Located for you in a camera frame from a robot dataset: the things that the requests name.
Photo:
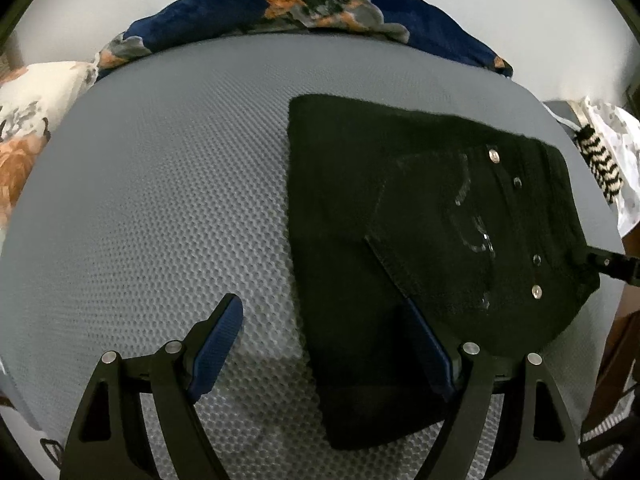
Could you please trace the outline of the black pants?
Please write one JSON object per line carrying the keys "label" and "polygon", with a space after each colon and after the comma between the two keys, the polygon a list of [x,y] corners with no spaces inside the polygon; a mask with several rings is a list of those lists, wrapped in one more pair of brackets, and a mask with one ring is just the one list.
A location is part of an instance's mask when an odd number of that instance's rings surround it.
{"label": "black pants", "polygon": [[440,422],[445,326],[521,358],[600,285],[561,152],[450,115],[307,94],[288,106],[288,241],[326,440]]}

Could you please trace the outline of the brown wooden furniture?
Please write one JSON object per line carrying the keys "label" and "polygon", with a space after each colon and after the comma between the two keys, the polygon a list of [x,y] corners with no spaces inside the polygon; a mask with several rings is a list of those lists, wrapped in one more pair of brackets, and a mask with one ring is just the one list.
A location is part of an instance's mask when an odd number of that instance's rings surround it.
{"label": "brown wooden furniture", "polygon": [[589,432],[611,415],[623,396],[632,364],[639,353],[639,312],[616,318],[606,340],[588,414],[582,432]]}

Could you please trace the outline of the black white zigzag knit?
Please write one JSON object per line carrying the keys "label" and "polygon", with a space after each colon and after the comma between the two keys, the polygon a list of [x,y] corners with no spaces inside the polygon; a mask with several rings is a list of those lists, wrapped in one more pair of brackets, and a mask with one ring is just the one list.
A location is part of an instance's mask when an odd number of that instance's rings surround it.
{"label": "black white zigzag knit", "polygon": [[585,125],[576,132],[574,143],[596,179],[606,202],[614,203],[620,195],[624,180],[611,151],[590,125]]}

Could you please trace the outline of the grey mesh mattress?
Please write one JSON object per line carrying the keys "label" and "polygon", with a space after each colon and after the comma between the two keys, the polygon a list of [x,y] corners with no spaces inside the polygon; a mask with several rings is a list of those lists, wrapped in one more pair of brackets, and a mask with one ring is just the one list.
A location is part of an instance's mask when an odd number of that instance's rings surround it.
{"label": "grey mesh mattress", "polygon": [[1,254],[1,359],[13,402],[64,441],[102,354],[144,356],[222,296],[245,323],[198,414],[235,479],[409,479],[437,431],[372,451],[324,440],[286,239],[288,103],[335,94],[458,115],[563,154],[585,236],[623,247],[562,127],[503,76],[401,44],[258,35],[122,66],[38,157]]}

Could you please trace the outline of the white floral pillow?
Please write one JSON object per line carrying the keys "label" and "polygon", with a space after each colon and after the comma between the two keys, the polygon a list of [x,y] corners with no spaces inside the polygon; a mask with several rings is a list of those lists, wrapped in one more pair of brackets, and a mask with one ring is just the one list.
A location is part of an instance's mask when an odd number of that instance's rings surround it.
{"label": "white floral pillow", "polygon": [[23,66],[1,79],[2,231],[51,134],[97,76],[92,63],[51,62]]}

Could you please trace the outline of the navy floral blanket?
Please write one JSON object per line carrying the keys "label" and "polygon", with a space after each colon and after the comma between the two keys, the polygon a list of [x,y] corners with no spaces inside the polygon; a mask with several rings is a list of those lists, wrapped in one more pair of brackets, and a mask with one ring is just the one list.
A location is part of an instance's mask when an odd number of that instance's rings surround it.
{"label": "navy floral blanket", "polygon": [[513,68],[487,44],[423,0],[177,0],[134,21],[96,55],[105,77],[139,58],[209,39],[329,32],[390,40],[510,78]]}

